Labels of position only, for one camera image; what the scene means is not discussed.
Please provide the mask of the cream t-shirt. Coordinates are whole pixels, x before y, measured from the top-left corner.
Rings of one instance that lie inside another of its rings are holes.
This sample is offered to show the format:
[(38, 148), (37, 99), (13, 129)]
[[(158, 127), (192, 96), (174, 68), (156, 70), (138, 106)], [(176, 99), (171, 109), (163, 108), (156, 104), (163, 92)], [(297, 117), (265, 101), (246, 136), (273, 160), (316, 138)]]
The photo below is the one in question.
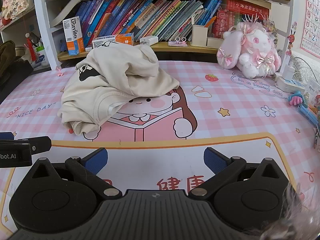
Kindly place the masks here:
[(98, 130), (130, 100), (163, 96), (179, 81), (147, 45), (111, 43), (92, 49), (64, 87), (57, 113), (75, 135)]

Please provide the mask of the pink checkered desk mat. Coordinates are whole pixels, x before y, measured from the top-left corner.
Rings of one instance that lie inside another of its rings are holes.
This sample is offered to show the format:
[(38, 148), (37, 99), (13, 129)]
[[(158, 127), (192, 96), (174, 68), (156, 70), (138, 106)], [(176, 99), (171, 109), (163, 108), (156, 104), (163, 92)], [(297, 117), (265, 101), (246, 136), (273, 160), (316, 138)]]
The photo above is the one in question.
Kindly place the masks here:
[[(180, 86), (130, 101), (91, 135), (57, 113), (74, 68), (33, 75), (1, 104), (1, 132), (48, 136), (29, 167), (1, 168), (1, 239), (319, 239), (319, 126), (270, 79), (217, 64), (163, 61)], [(119, 189), (100, 199), (65, 161), (105, 148), (98, 177)], [(245, 159), (236, 182), (209, 199), (190, 190), (214, 173), (212, 147)]]

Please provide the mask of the blue pink toy hand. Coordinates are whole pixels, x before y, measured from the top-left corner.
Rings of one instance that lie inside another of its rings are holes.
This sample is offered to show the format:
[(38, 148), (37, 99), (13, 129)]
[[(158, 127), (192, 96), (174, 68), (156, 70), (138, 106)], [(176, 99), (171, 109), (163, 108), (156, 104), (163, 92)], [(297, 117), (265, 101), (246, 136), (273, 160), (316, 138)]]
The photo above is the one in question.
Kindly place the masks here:
[(299, 114), (304, 116), (313, 126), (318, 125), (317, 109), (309, 106), (309, 92), (302, 94), (300, 91), (288, 98), (289, 105), (296, 106)]

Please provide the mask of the white power strip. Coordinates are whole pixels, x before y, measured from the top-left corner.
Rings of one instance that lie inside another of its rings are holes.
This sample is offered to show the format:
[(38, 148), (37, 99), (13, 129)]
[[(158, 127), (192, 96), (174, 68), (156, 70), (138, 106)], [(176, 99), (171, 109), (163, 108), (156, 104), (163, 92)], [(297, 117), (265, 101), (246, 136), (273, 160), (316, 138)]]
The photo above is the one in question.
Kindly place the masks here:
[(286, 65), (283, 72), (276, 73), (276, 87), (285, 93), (305, 92), (305, 85), (299, 81), (293, 79), (295, 69), (289, 65)]

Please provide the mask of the pink white bunny plush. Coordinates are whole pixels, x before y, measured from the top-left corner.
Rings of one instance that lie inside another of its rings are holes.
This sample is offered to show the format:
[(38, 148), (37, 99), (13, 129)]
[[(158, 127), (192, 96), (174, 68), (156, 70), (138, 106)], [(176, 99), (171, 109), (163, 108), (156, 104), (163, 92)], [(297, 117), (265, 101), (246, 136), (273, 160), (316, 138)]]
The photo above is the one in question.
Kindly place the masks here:
[(248, 79), (273, 75), (281, 66), (274, 36), (259, 22), (240, 22), (229, 28), (216, 56), (222, 68), (237, 67)]

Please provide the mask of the flat white orange box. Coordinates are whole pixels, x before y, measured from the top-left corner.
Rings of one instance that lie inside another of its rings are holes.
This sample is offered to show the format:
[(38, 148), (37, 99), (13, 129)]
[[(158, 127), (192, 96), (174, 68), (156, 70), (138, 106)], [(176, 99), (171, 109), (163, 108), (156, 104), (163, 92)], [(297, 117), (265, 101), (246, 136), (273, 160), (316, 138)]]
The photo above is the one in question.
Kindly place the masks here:
[(97, 37), (92, 41), (93, 48), (99, 46), (108, 46), (110, 43), (123, 43), (128, 45), (134, 44), (134, 33), (116, 34)]

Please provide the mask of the white orange usmile box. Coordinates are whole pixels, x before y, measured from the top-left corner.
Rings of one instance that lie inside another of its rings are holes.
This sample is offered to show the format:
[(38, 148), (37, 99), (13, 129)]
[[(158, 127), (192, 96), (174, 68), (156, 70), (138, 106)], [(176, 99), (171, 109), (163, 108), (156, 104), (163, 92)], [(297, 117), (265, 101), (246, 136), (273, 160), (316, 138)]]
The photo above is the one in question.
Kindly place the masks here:
[(79, 16), (63, 20), (68, 55), (75, 56), (85, 51)]

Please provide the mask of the small white box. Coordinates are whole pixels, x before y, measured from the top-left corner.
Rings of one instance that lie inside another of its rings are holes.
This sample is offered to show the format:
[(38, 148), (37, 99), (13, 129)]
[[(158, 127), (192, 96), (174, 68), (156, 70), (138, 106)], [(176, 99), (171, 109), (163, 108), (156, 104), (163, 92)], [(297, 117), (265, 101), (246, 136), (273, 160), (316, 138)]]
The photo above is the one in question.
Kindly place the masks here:
[(147, 45), (147, 46), (152, 46), (152, 45), (154, 45), (154, 44), (156, 44), (158, 42), (159, 42), (158, 37), (154, 36), (154, 35), (142, 37), (139, 40), (140, 44), (144, 44), (144, 45)]

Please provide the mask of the row of colourful books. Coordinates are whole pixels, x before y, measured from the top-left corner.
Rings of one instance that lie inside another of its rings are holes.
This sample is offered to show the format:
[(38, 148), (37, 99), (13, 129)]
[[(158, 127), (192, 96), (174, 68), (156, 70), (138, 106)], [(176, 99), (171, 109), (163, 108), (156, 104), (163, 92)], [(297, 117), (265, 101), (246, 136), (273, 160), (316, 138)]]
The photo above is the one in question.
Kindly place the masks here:
[(243, 21), (264, 24), (271, 3), (265, 0), (88, 0), (77, 5), (85, 45), (95, 38), (131, 34), (135, 42), (148, 35), (161, 42), (185, 37), (191, 41), (193, 25), (221, 38)]

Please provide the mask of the alphabet wall poster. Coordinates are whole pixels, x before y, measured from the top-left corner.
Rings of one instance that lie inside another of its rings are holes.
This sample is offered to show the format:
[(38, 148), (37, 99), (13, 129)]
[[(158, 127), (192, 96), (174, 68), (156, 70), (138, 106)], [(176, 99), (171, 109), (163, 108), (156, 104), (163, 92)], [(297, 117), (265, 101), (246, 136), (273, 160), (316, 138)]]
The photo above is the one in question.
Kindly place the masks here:
[(319, 0), (305, 1), (305, 21), (300, 48), (319, 58)]

